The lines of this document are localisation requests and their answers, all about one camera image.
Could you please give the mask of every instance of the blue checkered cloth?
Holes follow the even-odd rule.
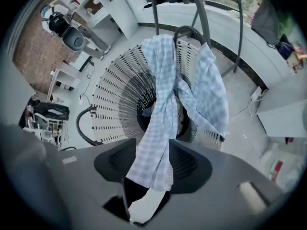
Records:
[[[204,44],[197,57],[191,89],[177,69],[176,51],[171,35],[144,40],[142,51],[156,78],[156,104],[148,128],[139,142],[136,158],[127,178],[155,191],[169,191],[173,180],[169,162],[169,140],[176,139],[177,103],[173,89],[188,116],[198,125],[197,132],[209,130],[225,136],[228,123],[228,101],[215,56]]]

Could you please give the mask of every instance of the tile floor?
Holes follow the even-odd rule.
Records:
[[[173,32],[166,30],[160,30],[160,33],[173,35]],[[142,43],[143,39],[151,38],[154,35],[154,28],[150,27],[140,27],[137,33],[130,40],[127,40],[125,36],[122,35],[102,61],[94,59],[95,67],[90,64],[86,66],[82,72],[83,80],[71,94],[70,117],[67,126],[65,127],[67,136],[65,136],[62,148],[74,146],[79,149],[90,146],[78,134],[75,124],[77,115],[89,106],[85,96],[81,101],[79,100],[80,94],[84,92],[89,84],[85,95],[89,98],[89,101],[92,102],[92,94],[96,89],[96,84],[111,61],[116,59],[119,54],[124,53],[130,47]],[[196,46],[200,45],[199,42],[194,39],[183,39]],[[221,72],[232,64],[232,62],[224,57],[219,51],[213,49],[213,53],[216,56],[216,65]],[[87,74],[92,74],[90,83]],[[237,73],[229,73],[223,78],[223,80],[228,96],[229,114],[232,117],[247,107],[250,95],[256,89],[256,85],[241,69],[238,69]],[[86,136],[94,139],[92,119],[89,113],[86,113],[81,118],[80,128]],[[268,142],[269,139],[257,116],[251,117],[249,111],[245,110],[238,117],[230,119],[230,125],[222,151],[238,156],[256,168],[258,158],[267,148]]]

